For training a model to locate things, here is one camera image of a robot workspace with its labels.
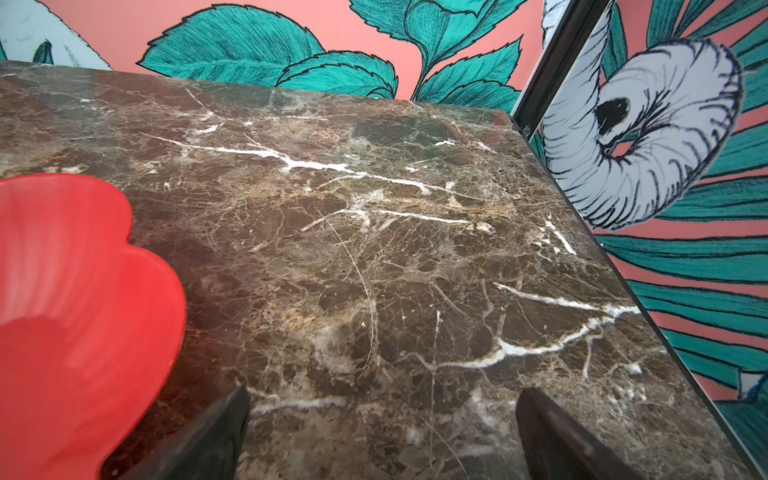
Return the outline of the black corner frame post right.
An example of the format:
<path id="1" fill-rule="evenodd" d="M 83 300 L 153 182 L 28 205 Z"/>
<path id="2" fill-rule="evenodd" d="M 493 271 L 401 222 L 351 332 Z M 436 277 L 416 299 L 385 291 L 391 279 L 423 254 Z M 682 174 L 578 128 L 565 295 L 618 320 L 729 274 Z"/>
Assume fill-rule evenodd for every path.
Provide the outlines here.
<path id="1" fill-rule="evenodd" d="M 542 52 L 511 118 L 530 140 L 562 86 L 581 50 L 609 9 L 607 0 L 545 1 Z"/>

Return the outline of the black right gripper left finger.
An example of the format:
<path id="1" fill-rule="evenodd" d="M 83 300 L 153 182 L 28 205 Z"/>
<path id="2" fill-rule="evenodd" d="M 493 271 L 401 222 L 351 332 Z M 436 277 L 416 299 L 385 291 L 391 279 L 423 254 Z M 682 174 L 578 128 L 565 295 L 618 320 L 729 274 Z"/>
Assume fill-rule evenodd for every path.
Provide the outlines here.
<path id="1" fill-rule="evenodd" d="M 167 438 L 125 479 L 233 479 L 249 425 L 251 399 L 239 386 Z"/>

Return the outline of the red flower-shaped fruit bowl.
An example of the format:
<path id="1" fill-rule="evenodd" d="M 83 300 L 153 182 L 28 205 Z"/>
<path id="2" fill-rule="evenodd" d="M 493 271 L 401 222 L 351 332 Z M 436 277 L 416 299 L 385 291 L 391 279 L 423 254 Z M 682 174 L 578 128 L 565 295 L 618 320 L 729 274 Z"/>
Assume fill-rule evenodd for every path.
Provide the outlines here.
<path id="1" fill-rule="evenodd" d="M 1 184 L 1 475 L 95 479 L 160 393 L 186 299 L 111 184 Z"/>

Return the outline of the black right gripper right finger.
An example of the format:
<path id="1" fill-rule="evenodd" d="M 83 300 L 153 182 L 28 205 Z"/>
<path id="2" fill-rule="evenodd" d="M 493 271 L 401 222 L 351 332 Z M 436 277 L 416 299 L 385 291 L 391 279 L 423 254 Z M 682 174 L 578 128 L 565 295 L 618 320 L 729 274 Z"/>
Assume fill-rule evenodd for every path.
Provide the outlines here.
<path id="1" fill-rule="evenodd" d="M 515 415 L 531 478 L 643 479 L 543 391 L 523 389 Z"/>

